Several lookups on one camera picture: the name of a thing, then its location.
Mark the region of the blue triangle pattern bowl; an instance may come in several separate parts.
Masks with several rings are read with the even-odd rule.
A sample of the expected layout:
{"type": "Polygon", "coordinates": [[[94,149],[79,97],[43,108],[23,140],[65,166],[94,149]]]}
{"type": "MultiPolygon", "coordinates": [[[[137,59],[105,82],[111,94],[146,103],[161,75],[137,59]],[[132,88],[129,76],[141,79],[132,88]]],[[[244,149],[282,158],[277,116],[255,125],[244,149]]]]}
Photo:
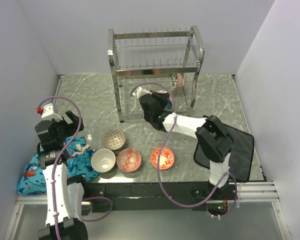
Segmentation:
{"type": "Polygon", "coordinates": [[[165,110],[170,110],[170,109],[172,108],[172,106],[173,106],[173,105],[172,105],[172,102],[171,102],[170,100],[168,100],[168,101],[167,101],[167,104],[166,104],[166,106],[165,106],[164,109],[165,109],[165,110]]]}

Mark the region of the black white leaf bowl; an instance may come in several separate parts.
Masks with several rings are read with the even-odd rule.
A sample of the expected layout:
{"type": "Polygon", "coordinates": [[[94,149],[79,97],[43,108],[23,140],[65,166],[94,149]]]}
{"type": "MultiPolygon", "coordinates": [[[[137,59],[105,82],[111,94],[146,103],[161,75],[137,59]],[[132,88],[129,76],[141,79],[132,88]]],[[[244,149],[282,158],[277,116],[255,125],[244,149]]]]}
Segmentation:
{"type": "Polygon", "coordinates": [[[184,79],[180,73],[173,73],[170,77],[169,87],[172,92],[178,92],[184,86],[184,79]]]}

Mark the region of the steel two-tier dish rack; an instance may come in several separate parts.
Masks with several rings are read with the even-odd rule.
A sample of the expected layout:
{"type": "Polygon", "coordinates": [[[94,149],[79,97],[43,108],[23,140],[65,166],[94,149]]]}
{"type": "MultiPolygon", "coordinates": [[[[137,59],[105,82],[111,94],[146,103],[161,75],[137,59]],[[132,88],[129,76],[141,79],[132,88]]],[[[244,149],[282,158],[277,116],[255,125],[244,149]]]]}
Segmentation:
{"type": "Polygon", "coordinates": [[[131,91],[146,83],[148,90],[160,87],[170,90],[172,74],[181,74],[184,85],[172,92],[177,111],[188,116],[195,108],[198,78],[205,58],[205,46],[196,25],[185,29],[142,30],[107,33],[107,57],[114,87],[115,104],[120,123],[143,118],[139,102],[131,91]]]}

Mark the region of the orange floral pattern bowl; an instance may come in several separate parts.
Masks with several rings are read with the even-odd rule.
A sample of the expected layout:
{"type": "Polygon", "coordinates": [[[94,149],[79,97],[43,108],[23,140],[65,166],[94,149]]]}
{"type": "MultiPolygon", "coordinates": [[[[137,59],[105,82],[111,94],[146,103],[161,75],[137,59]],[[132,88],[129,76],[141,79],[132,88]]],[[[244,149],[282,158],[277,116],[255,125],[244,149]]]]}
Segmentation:
{"type": "MultiPolygon", "coordinates": [[[[150,162],[152,165],[157,168],[158,167],[158,156],[160,153],[160,147],[156,147],[150,155],[150,162]]],[[[159,161],[159,169],[167,170],[173,166],[175,162],[175,156],[171,149],[168,147],[163,147],[161,150],[160,161],[159,161]]]]}

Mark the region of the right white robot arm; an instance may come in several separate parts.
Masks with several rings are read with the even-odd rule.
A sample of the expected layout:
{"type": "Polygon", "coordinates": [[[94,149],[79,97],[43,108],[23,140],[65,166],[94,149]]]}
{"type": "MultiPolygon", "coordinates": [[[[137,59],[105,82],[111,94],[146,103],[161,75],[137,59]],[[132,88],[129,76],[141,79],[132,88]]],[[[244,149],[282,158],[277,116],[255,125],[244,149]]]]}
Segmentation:
{"type": "Polygon", "coordinates": [[[220,119],[209,117],[190,117],[166,110],[172,97],[163,93],[148,91],[138,87],[132,94],[139,100],[144,119],[156,130],[175,132],[197,139],[198,146],[209,160],[209,193],[214,199],[221,199],[226,193],[229,178],[229,159],[234,139],[220,119]]]}

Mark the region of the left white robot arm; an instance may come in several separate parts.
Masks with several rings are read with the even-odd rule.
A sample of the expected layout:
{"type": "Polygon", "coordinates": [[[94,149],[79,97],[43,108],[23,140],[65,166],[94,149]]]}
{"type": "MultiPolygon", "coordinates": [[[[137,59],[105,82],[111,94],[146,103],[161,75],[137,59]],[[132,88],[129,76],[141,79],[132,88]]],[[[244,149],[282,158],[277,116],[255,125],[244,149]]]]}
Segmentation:
{"type": "Polygon", "coordinates": [[[40,240],[86,240],[88,231],[82,220],[82,201],[90,188],[81,175],[67,177],[68,154],[64,144],[67,137],[75,138],[84,129],[80,116],[70,110],[67,123],[51,105],[36,109],[41,122],[35,126],[40,140],[37,146],[38,163],[46,183],[47,215],[45,228],[38,231],[40,240]]]}

